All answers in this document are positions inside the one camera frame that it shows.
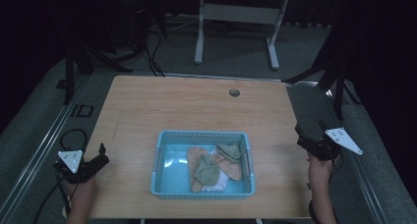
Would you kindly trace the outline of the small green sock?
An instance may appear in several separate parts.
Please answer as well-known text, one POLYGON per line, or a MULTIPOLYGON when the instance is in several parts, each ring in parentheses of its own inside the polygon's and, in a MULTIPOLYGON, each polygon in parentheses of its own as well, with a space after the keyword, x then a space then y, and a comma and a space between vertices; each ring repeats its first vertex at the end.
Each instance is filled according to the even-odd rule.
POLYGON ((237 163, 242 156, 242 152, 236 142, 232 144, 219 144, 217 149, 225 159, 232 163, 237 163))

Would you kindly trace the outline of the large green sock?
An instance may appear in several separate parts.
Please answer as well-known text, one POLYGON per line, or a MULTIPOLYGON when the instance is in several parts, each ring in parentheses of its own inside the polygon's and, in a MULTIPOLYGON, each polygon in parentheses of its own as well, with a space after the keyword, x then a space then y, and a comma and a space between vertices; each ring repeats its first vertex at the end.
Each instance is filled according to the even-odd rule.
POLYGON ((214 186, 219 179, 219 168, 209 155, 202 155, 195 172, 195 178, 204 186, 214 186))

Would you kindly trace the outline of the long orange sock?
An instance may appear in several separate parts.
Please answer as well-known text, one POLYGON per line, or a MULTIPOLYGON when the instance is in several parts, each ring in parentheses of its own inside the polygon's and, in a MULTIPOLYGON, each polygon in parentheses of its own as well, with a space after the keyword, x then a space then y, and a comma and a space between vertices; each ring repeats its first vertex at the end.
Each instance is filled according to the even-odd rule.
POLYGON ((187 151, 189 179, 190 179, 191 191, 193 193, 200 192, 204 186, 195 178, 195 172, 199 163, 199 158, 202 155, 209 155, 209 154, 205 149, 201 147, 191 147, 187 151))

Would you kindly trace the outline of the white metal desk frame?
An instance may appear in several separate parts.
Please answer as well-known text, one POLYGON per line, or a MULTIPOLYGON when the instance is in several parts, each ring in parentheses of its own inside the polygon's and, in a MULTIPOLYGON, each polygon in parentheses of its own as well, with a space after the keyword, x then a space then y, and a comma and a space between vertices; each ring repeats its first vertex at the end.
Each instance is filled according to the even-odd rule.
POLYGON ((273 33, 266 39, 270 67, 278 70, 280 65, 275 50, 276 39, 282 25, 289 0, 282 0, 279 9, 211 4, 205 0, 199 1, 199 29, 195 49, 194 62, 203 62, 205 44, 205 21, 224 21, 237 23, 250 23, 259 25, 272 25, 273 33))

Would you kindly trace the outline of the person's left hand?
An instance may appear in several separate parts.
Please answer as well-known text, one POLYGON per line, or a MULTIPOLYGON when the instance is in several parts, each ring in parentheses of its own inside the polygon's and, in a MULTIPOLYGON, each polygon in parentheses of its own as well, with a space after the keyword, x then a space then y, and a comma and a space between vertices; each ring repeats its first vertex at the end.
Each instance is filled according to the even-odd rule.
POLYGON ((95 178, 79 184, 70 184, 65 181, 64 191, 70 197, 72 204, 92 203, 95 194, 95 178))

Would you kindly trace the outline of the person's right hand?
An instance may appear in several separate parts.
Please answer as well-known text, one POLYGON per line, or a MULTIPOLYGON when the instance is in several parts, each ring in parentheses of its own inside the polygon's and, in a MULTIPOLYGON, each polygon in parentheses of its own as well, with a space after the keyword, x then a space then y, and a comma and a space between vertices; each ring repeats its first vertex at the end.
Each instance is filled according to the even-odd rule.
POLYGON ((330 160, 320 160, 309 153, 308 178, 313 187, 326 186, 333 171, 333 163, 330 160))

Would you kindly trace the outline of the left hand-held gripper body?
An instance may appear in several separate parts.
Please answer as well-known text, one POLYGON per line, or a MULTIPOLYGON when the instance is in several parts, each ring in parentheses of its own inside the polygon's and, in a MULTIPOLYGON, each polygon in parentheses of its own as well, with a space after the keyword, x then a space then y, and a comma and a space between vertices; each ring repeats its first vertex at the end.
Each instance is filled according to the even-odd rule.
POLYGON ((92 165, 84 161, 81 150, 58 151, 57 155, 54 168, 69 184, 84 183, 96 174, 92 165))

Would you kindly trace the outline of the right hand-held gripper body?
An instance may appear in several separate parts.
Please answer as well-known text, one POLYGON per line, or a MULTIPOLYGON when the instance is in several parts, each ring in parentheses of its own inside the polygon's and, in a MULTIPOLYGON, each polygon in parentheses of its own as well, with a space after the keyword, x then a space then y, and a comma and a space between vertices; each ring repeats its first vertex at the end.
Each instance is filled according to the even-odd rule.
POLYGON ((346 148, 358 155, 363 154, 363 150, 348 135, 344 128, 327 129, 326 134, 328 135, 328 140, 324 140, 323 137, 319 140, 314 140, 306 134, 307 139, 300 140, 298 137, 297 144, 320 160, 334 160, 339 156, 342 148, 346 148))

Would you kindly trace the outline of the light blue plastic basket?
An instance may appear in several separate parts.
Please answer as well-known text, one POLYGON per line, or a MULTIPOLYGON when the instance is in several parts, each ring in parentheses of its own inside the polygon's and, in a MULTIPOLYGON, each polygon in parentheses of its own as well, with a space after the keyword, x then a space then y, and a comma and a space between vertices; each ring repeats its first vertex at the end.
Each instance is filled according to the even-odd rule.
POLYGON ((157 141, 151 174, 151 192, 165 199, 228 200, 244 199, 256 192, 256 179, 248 137, 243 132, 162 131, 157 141), (214 153, 218 144, 237 143, 243 178, 228 180, 221 191, 192 192, 187 151, 200 147, 214 153))

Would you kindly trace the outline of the metal floor rail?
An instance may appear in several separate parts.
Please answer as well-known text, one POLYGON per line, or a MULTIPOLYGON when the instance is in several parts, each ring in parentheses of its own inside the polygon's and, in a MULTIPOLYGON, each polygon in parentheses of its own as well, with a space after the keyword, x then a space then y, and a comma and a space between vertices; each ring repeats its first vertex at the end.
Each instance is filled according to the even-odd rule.
POLYGON ((385 152, 381 139, 352 86, 346 83, 341 87, 332 85, 325 94, 331 100, 337 125, 363 150, 361 155, 350 150, 344 154, 366 203, 365 211, 372 217, 373 224, 387 224, 382 199, 378 197, 377 155, 385 152))
POLYGON ((46 78, 0 134, 0 224, 14 215, 88 81, 88 76, 78 77, 66 101, 66 91, 46 78))

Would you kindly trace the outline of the short orange sock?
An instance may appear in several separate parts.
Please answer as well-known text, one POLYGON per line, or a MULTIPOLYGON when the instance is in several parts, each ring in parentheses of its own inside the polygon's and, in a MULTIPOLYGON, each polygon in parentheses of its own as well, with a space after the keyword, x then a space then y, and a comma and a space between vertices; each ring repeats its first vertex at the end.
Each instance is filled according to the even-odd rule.
POLYGON ((221 154, 214 154, 211 157, 212 162, 230 179, 241 181, 243 178, 242 169, 239 164, 227 160, 221 154))

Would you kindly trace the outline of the black tripod stand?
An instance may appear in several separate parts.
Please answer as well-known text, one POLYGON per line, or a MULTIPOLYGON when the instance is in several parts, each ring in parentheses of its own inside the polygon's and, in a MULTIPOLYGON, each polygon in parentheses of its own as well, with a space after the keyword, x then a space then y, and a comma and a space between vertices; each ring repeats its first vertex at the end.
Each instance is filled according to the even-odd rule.
POLYGON ((295 77, 282 80, 286 84, 297 84, 306 78, 323 71, 323 75, 317 83, 317 87, 321 91, 330 90, 335 85, 335 97, 333 101, 333 110, 339 120, 343 119, 342 116, 342 101, 344 91, 347 90, 348 95, 357 104, 361 104, 361 101, 353 94, 346 83, 346 71, 347 71, 347 58, 342 54, 336 54, 335 56, 326 57, 324 54, 319 54, 312 67, 295 77))
POLYGON ((64 105, 68 105, 75 95, 75 66, 84 75, 90 75, 92 73, 93 66, 89 59, 90 56, 103 62, 111 69, 131 73, 130 69, 122 67, 116 61, 106 57, 86 43, 70 39, 65 42, 65 79, 59 84, 60 87, 65 89, 64 105))

